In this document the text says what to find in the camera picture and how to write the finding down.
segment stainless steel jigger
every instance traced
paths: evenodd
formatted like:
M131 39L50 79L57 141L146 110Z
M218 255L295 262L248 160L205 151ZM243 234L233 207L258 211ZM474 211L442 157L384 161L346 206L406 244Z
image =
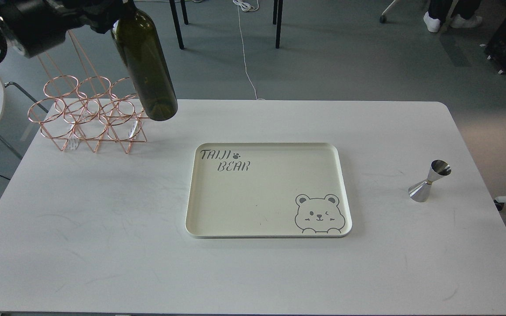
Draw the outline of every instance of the stainless steel jigger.
M425 202L430 194L430 187L436 180L448 176L452 170L450 165L442 160L434 160L430 164L429 174L426 180L414 184L408 190L410 198L417 202Z

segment white sneaker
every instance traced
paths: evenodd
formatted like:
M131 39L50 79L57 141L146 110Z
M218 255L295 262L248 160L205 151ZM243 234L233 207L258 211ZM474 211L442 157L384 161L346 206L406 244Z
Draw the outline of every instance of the white sneaker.
M481 16L472 16L468 20L465 18L462 18L460 14L456 14L454 18L452 18L452 22L450 23L451 28L455 29L469 29L469 28L476 28L480 26L481 22L483 21L483 18Z
M438 30L440 30L440 25L441 25L440 20L438 20L438 18L431 18L428 15L428 11L423 16L423 21L427 25L427 30L429 30L429 32L436 33L436 32L438 32Z

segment cream tray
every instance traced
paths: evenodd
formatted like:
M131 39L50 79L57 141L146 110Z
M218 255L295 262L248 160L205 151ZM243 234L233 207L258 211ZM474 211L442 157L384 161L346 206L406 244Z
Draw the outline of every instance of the cream tray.
M352 227L331 144L203 144L187 231L195 237L342 237Z

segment wine bottle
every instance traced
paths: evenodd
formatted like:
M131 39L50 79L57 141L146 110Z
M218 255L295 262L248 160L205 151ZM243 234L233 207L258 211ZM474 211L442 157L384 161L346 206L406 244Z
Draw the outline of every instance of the wine bottle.
M124 12L112 38L149 118L164 121L177 112L177 98L153 20L124 0Z

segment person's leg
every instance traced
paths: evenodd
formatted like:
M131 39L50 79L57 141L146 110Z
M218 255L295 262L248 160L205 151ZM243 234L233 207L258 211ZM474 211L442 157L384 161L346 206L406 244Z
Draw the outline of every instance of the person's leg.
M446 15L450 10L452 0L430 0L429 10L423 16L429 32L436 33L446 21Z
M450 26L456 29L476 28L482 22L481 16L476 16L476 10L480 7L481 0L460 0L454 12Z
M430 0L428 16L444 23L451 5L452 0Z
M480 2L481 0L460 0L454 8L452 16L460 14L462 18L468 20L476 14L476 10L480 7Z

